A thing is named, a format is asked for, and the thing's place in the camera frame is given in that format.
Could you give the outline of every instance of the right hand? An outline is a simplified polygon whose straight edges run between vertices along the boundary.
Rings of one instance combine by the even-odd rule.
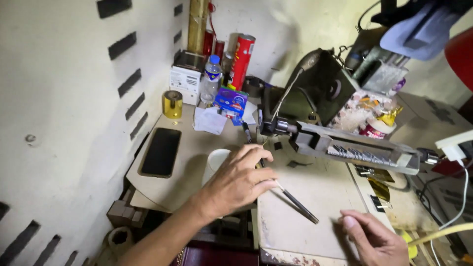
[[[278,177],[271,168],[254,168],[261,158],[273,161],[271,152],[258,144],[247,144],[229,154],[192,200],[207,222],[252,203],[278,186],[274,181]]]
[[[408,266],[409,252],[404,239],[370,213],[340,211],[339,219],[366,266]]]

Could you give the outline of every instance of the pringles can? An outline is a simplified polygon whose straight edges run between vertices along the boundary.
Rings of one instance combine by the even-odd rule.
[[[240,34],[238,36],[232,69],[228,78],[228,87],[230,89],[241,90],[243,87],[255,40],[256,38],[251,35]]]

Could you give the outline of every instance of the black phone screen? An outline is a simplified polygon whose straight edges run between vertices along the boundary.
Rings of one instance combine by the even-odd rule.
[[[180,140],[181,132],[179,130],[161,127],[155,129],[141,166],[141,173],[165,178],[171,177]]]

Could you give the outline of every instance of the paper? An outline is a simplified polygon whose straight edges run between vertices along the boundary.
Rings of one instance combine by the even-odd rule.
[[[220,135],[223,131],[227,119],[217,113],[218,107],[195,108],[194,123],[195,131],[206,131],[215,135]]]
[[[245,110],[243,112],[243,122],[247,124],[256,124],[254,120],[253,113],[258,109],[258,107],[250,102],[246,102]]]

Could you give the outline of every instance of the gold foil roll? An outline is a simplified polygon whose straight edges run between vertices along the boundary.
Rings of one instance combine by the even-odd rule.
[[[164,115],[170,119],[182,116],[182,94],[179,91],[168,90],[164,93]]]

